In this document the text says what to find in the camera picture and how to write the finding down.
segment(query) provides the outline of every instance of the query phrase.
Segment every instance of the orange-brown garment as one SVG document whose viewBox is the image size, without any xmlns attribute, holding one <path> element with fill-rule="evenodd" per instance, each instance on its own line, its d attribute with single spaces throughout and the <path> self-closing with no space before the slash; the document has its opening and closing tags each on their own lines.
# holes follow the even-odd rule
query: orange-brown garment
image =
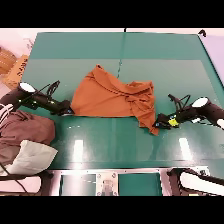
<svg viewBox="0 0 224 224">
<path fill-rule="evenodd" d="M 87 74 L 72 99 L 75 116 L 130 117 L 135 116 L 140 127 L 152 127 L 155 122 L 154 86 L 149 82 L 124 84 L 100 65 Z"/>
</svg>

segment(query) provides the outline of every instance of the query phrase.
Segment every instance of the white circular cap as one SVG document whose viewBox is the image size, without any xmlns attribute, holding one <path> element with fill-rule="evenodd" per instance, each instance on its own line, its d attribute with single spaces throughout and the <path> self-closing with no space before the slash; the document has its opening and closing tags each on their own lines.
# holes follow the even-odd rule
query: white circular cap
<svg viewBox="0 0 224 224">
<path fill-rule="evenodd" d="M 208 102 L 207 97 L 201 97 L 194 101 L 194 103 L 192 104 L 192 107 L 203 107 L 207 102 Z"/>
<path fill-rule="evenodd" d="M 33 86 L 31 86 L 30 84 L 28 83 L 25 83 L 25 82 L 21 82 L 20 83 L 20 87 L 25 90 L 26 92 L 29 92 L 29 93 L 34 93 L 35 92 L 35 89 L 33 88 Z"/>
<path fill-rule="evenodd" d="M 223 120 L 223 119 L 218 119 L 218 120 L 217 120 L 217 124 L 218 124 L 219 126 L 221 126 L 221 128 L 224 129 L 224 120 Z"/>
</svg>

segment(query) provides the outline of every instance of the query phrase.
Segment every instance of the white wall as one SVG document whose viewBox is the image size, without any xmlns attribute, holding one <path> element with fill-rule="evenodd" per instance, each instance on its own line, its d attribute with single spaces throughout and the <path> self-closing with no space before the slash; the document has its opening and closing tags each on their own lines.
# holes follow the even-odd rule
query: white wall
<svg viewBox="0 0 224 224">
<path fill-rule="evenodd" d="M 128 28 L 127 32 L 158 32 L 197 34 L 202 28 Z M 204 28 L 207 35 L 224 36 L 224 28 Z M 35 41 L 38 32 L 123 32 L 124 28 L 0 28 L 0 46 L 10 50 L 17 57 L 30 54 L 29 42 Z"/>
</svg>

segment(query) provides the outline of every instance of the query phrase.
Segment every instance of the green table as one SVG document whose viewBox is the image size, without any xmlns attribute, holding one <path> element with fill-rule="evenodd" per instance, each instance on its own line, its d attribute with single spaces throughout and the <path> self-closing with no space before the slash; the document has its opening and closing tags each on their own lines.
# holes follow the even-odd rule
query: green table
<svg viewBox="0 0 224 224">
<path fill-rule="evenodd" d="M 224 92 L 197 35 L 155 33 L 39 33 L 23 81 L 40 89 L 60 80 L 53 98 L 71 100 L 74 90 L 96 64 L 124 82 L 152 80 L 156 112 L 170 114 L 167 97 L 192 95 L 191 102 L 208 96 L 224 107 Z M 22 107 L 55 121 L 58 150 L 50 169 L 115 169 L 207 165 L 224 178 L 222 130 L 184 123 L 181 129 L 161 130 L 158 137 L 138 127 L 136 118 L 51 116 L 44 109 Z M 187 138 L 192 158 L 183 157 L 179 139 Z M 82 156 L 76 156 L 76 141 Z"/>
</svg>

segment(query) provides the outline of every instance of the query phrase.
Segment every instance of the black clip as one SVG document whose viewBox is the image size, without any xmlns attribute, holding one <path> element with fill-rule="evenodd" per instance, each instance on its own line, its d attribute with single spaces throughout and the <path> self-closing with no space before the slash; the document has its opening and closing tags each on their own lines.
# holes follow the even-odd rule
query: black clip
<svg viewBox="0 0 224 224">
<path fill-rule="evenodd" d="M 204 37 L 206 37 L 206 32 L 203 29 L 198 34 L 202 34 Z"/>
</svg>

